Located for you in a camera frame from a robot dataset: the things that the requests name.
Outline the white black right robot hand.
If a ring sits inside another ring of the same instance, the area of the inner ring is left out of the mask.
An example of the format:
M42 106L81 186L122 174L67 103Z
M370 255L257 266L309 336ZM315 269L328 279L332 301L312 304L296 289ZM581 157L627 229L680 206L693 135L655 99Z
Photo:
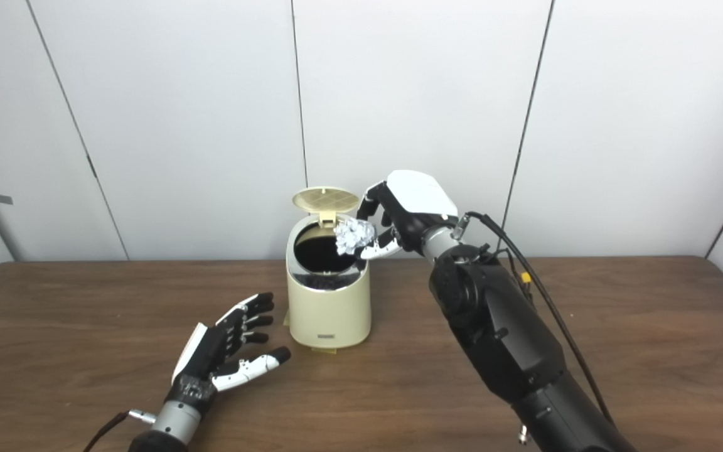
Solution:
M403 169L391 172L367 189L356 217L368 220L379 208L385 230L367 246L356 249L357 258L372 261L402 250L416 252L434 264L460 244L451 237L459 210L433 176Z

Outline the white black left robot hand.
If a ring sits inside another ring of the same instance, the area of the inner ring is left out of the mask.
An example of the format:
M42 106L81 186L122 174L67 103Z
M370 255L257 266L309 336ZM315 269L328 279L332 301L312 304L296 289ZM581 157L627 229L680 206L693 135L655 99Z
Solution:
M261 377L292 356L277 347L252 358L237 358L249 343L263 344L269 335L258 328L273 323L273 293L254 294L239 301L214 323L198 323L173 369L167 401L184 404L205 415L218 394Z

